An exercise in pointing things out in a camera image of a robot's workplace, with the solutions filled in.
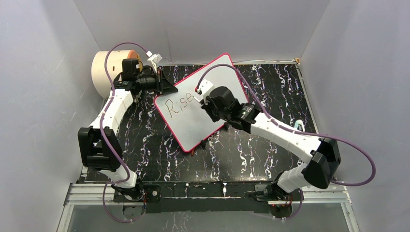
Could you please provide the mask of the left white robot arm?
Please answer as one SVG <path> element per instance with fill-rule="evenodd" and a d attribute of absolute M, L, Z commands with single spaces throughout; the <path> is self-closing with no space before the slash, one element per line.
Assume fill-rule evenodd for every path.
<path fill-rule="evenodd" d="M 109 178 L 111 187 L 127 200 L 140 201 L 146 196 L 141 177 L 123 160 L 117 130 L 128 108 L 145 92 L 158 95 L 177 93 L 160 71 L 142 65 L 136 58 L 122 61 L 122 71 L 112 80 L 109 98 L 97 118 L 78 131 L 82 164 Z"/>

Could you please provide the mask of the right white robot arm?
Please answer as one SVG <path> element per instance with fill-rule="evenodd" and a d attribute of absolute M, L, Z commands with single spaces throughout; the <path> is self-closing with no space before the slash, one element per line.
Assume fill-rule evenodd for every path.
<path fill-rule="evenodd" d="M 341 163 L 337 141 L 316 137 L 278 122 L 260 106 L 240 103 L 227 87 L 201 84 L 199 103 L 213 122 L 220 120 L 249 134 L 261 136 L 296 155 L 303 164 L 281 172 L 266 187 L 245 195 L 257 201 L 285 200 L 303 187 L 328 188 Z"/>

